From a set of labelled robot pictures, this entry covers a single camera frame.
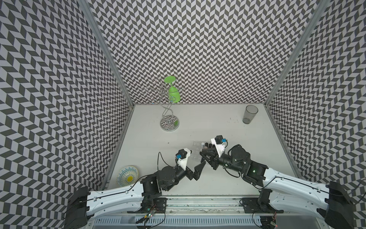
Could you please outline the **aluminium front rail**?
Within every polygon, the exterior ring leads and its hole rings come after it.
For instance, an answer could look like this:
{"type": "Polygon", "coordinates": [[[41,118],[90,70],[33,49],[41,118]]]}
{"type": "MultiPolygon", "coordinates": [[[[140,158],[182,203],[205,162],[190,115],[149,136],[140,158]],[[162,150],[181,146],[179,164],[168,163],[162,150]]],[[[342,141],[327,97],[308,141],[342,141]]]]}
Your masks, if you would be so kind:
{"type": "Polygon", "coordinates": [[[163,196],[167,198],[166,208],[180,210],[222,210],[225,207],[240,205],[242,198],[259,198],[261,202],[269,203],[276,210],[303,213],[315,217],[322,217],[321,211],[328,209],[328,196],[318,191],[306,191],[299,195],[290,195],[278,191],[263,189],[258,196],[163,196]]]}

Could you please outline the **grey transparent tumbler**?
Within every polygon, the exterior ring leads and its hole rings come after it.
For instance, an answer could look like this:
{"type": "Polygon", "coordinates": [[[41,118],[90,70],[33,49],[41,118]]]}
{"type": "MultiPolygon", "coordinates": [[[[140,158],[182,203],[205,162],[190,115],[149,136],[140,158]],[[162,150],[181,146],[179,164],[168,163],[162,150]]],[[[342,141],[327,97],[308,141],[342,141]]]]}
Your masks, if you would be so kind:
{"type": "Polygon", "coordinates": [[[255,105],[247,105],[243,116],[243,123],[250,124],[256,114],[258,113],[258,108],[255,105]]]}

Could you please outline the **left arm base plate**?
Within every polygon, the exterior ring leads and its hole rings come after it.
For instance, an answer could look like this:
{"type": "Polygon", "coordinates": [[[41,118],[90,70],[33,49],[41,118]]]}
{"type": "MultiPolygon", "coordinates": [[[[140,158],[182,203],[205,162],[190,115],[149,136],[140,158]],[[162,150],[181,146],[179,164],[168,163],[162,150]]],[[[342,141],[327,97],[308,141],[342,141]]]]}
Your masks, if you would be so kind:
{"type": "Polygon", "coordinates": [[[143,200],[141,207],[136,211],[128,211],[127,213],[149,213],[155,210],[156,213],[165,213],[167,207],[167,198],[154,198],[143,200]]]}

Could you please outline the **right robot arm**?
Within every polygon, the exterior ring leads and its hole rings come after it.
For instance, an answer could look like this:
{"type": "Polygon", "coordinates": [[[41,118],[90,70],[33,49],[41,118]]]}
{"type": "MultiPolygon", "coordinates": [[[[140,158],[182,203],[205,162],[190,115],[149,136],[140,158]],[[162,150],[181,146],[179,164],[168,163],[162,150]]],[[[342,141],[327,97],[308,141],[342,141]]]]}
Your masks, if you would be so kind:
{"type": "Polygon", "coordinates": [[[338,182],[316,183],[283,174],[253,161],[241,145],[227,154],[214,147],[203,149],[200,155],[213,169],[222,166],[237,172],[260,191],[265,198],[262,206],[268,209],[314,216],[334,229],[354,228],[354,203],[338,182]]]}

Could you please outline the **clear acrylic lipstick organizer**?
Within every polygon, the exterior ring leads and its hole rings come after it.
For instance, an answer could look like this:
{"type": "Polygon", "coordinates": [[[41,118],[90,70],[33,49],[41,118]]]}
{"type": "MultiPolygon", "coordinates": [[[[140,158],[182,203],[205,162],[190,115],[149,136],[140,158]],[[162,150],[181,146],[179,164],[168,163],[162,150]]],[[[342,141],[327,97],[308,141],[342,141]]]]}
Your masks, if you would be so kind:
{"type": "MultiPolygon", "coordinates": [[[[203,150],[204,147],[201,146],[202,142],[198,142],[198,141],[194,141],[193,142],[193,146],[191,148],[192,154],[193,154],[193,164],[199,164],[201,162],[201,155],[200,152],[203,150]]],[[[208,143],[208,148],[211,148],[213,145],[212,143],[209,142],[204,142],[204,143],[208,143]]]]}

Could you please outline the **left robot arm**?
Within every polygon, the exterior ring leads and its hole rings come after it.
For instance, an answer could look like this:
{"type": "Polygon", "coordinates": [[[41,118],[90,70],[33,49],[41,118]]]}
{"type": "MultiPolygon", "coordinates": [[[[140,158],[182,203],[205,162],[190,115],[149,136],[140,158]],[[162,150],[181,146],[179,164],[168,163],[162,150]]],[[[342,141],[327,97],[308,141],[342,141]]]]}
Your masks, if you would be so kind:
{"type": "Polygon", "coordinates": [[[87,187],[76,190],[67,202],[64,228],[79,229],[109,213],[164,213],[166,199],[162,192],[170,191],[184,178],[198,180],[206,165],[201,158],[195,161],[196,165],[191,170],[188,167],[188,163],[193,161],[191,153],[188,149],[179,150],[174,167],[166,166],[141,177],[134,184],[105,191],[90,191],[87,187]]]}

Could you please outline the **yellow patterned plate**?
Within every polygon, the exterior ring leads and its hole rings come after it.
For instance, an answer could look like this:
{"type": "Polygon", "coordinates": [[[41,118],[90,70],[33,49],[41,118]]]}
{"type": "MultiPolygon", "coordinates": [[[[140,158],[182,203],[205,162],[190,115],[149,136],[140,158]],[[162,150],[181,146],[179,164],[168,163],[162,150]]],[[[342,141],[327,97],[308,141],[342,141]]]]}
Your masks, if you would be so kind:
{"type": "Polygon", "coordinates": [[[116,184],[118,187],[133,185],[139,178],[139,171],[134,166],[123,167],[117,174],[116,184]]]}

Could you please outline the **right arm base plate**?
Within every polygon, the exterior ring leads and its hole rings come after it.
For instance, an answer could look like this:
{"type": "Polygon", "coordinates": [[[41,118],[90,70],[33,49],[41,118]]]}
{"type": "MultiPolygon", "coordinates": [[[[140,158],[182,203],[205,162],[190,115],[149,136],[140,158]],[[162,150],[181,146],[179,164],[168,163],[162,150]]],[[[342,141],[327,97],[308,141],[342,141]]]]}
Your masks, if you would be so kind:
{"type": "Polygon", "coordinates": [[[264,203],[259,198],[242,198],[239,203],[242,205],[245,213],[284,213],[283,210],[272,208],[269,203],[264,203]]]}

